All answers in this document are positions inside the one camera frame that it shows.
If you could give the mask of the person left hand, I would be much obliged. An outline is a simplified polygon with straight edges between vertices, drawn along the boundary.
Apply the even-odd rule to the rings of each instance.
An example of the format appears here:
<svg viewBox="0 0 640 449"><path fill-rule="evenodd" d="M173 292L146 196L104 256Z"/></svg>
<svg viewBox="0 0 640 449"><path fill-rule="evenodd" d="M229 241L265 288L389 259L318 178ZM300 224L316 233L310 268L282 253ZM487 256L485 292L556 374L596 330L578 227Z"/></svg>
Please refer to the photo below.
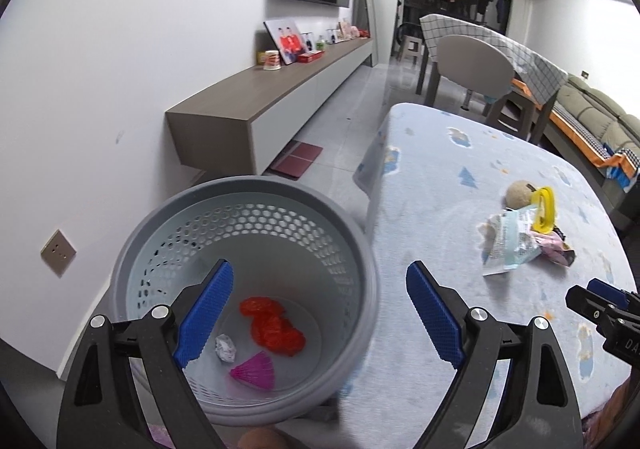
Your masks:
<svg viewBox="0 0 640 449"><path fill-rule="evenodd" d="M238 443L238 449L288 449L286 440L280 433L268 427L250 429L244 433Z"/></svg>

